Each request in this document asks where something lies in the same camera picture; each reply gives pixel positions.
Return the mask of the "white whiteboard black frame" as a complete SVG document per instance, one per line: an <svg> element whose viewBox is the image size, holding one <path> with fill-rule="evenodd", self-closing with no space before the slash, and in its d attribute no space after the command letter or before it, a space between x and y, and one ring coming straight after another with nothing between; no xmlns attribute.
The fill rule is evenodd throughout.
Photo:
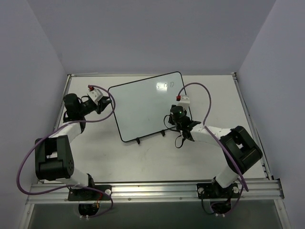
<svg viewBox="0 0 305 229"><path fill-rule="evenodd" d="M111 86L108 91L115 100L114 117L124 143L174 128L163 119L176 104L176 96L184 87L180 72L162 74Z"/></svg>

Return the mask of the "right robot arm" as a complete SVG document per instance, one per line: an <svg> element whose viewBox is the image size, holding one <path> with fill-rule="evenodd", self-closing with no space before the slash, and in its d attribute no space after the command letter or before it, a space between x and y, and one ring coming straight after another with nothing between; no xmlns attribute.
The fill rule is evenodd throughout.
<svg viewBox="0 0 305 229"><path fill-rule="evenodd" d="M221 148L227 165L214 178L212 192L217 197L224 196L229 186L240 180L243 188L248 190L244 173L263 157L263 153L247 130L242 126L235 128L218 128L193 121L186 115L182 106L173 105L170 109L169 123L176 127L183 140L204 142Z"/></svg>

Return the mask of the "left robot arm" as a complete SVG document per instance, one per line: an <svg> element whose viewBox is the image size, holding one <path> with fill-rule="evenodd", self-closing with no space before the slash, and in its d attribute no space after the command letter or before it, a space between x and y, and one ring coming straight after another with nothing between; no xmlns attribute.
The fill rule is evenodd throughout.
<svg viewBox="0 0 305 229"><path fill-rule="evenodd" d="M35 148L35 173L39 180L59 181L71 188L80 188L79 195L91 200L96 195L93 178L75 168L70 143L85 130L85 116L92 112L100 114L111 100L95 89L84 98L86 101L76 94L64 96L63 125Z"/></svg>

